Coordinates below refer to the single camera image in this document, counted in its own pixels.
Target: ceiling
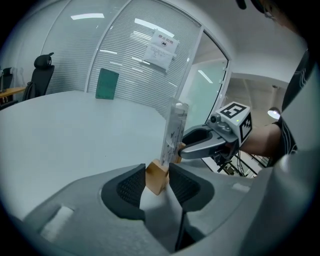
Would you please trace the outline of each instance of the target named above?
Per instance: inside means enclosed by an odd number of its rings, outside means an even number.
[[[284,88],[273,88],[272,84],[231,78],[222,105],[238,102],[251,107],[253,127],[263,127],[276,121],[267,111],[271,107],[282,109],[285,92]]]

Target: black rubber pad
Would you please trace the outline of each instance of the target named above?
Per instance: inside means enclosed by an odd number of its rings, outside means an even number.
[[[139,209],[142,192],[146,187],[146,165],[119,175],[101,190],[104,205],[119,218],[145,220],[145,212]]]

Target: wooden desk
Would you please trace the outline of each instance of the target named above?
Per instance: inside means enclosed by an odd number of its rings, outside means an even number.
[[[4,97],[8,97],[10,95],[21,93],[25,89],[26,89],[26,86],[6,89],[5,92],[0,93],[0,98],[4,98]]]

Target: person's arm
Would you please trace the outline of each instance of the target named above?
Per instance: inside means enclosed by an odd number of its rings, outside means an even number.
[[[241,151],[262,157],[272,157],[279,145],[281,129],[276,124],[253,129],[241,146]]]

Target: window blinds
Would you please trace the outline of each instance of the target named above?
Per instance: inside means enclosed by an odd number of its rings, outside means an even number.
[[[108,24],[127,0],[71,0],[53,24],[42,54],[54,53],[47,94],[84,91],[88,70]]]
[[[142,58],[154,28],[179,40],[167,73]],[[106,33],[95,57],[88,91],[95,93],[100,69],[119,73],[115,97],[154,107],[165,115],[186,72],[201,29],[175,8],[155,0],[132,0]]]

